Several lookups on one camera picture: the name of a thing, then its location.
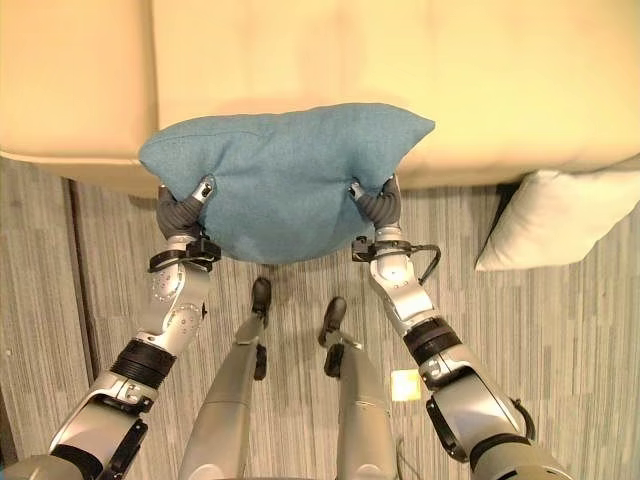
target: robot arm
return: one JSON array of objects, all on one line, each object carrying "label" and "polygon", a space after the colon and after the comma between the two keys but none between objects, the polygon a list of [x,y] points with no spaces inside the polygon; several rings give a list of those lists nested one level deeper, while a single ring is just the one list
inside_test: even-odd
[{"label": "robot arm", "polygon": [[373,242],[365,237],[353,242],[353,259],[369,262],[370,280],[387,317],[432,392],[427,412],[446,452],[459,462],[470,462],[471,477],[477,480],[570,480],[553,457],[533,443],[535,427],[526,410],[460,341],[417,280],[410,258],[416,249],[399,225],[395,176],[378,197],[365,193],[357,182],[350,193],[376,228]]},{"label": "robot arm", "polygon": [[197,220],[213,188],[213,179],[205,177],[190,197],[176,202],[160,187],[157,220],[167,247],[149,262],[151,301],[139,332],[65,420],[49,455],[11,466],[4,472],[8,479],[106,480],[126,475],[147,431],[140,415],[151,409],[158,387],[206,313],[208,273],[220,259],[220,249]]}]

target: sofa cushion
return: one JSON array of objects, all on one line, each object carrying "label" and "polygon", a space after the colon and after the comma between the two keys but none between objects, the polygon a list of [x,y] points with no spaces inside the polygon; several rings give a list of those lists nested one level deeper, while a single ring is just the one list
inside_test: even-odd
[{"label": "sofa cushion", "polygon": [[640,152],[637,0],[154,1],[160,127],[382,102],[438,120],[403,189]]},{"label": "sofa cushion", "polygon": [[3,0],[0,59],[3,155],[117,168],[157,129],[148,2]]},{"label": "sofa cushion", "polygon": [[377,193],[431,120],[382,104],[203,117],[155,134],[140,160],[182,199],[205,175],[201,222],[224,253],[266,264],[329,253],[366,229],[347,189]]},{"label": "sofa cushion", "polygon": [[533,173],[502,212],[476,270],[578,262],[638,201],[640,171]]}]

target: blue pillow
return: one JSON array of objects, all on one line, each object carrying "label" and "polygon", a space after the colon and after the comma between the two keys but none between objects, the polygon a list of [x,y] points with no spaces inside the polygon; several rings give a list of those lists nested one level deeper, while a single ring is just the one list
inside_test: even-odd
[{"label": "blue pillow", "polygon": [[369,226],[347,189],[379,192],[434,128],[384,104],[343,104],[280,115],[187,120],[140,150],[141,162],[181,200],[213,175],[200,221],[225,255],[264,264],[330,253]]}]

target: cream sofa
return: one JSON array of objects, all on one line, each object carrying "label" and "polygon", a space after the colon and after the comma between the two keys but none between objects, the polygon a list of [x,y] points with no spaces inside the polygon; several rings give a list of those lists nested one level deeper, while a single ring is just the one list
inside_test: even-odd
[{"label": "cream sofa", "polygon": [[405,188],[640,152],[637,0],[0,0],[0,150],[139,196],[157,129],[385,102],[436,121]]}]

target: small yellow light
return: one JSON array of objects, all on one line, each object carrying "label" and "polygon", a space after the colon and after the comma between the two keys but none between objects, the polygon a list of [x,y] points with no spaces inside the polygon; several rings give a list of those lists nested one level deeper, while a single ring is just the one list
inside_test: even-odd
[{"label": "small yellow light", "polygon": [[391,400],[408,402],[420,400],[422,379],[418,370],[393,370],[391,372]]}]

